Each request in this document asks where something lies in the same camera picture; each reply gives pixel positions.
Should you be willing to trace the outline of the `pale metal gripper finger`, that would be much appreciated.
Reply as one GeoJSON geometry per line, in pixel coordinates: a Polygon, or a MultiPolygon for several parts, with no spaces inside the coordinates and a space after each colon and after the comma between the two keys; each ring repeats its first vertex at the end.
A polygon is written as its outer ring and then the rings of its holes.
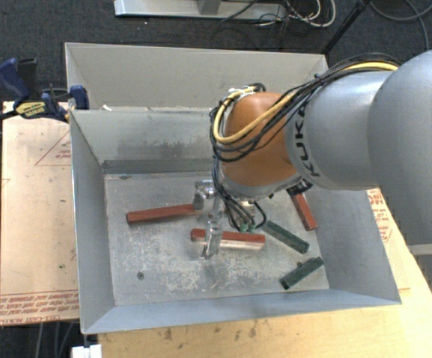
{"type": "Polygon", "coordinates": [[[222,229],[220,226],[211,229],[211,255],[218,254],[220,243],[222,240],[222,229]]]}
{"type": "Polygon", "coordinates": [[[204,259],[211,258],[211,242],[213,238],[213,232],[210,227],[207,227],[204,231],[204,245],[201,253],[201,257],[204,259]]]}

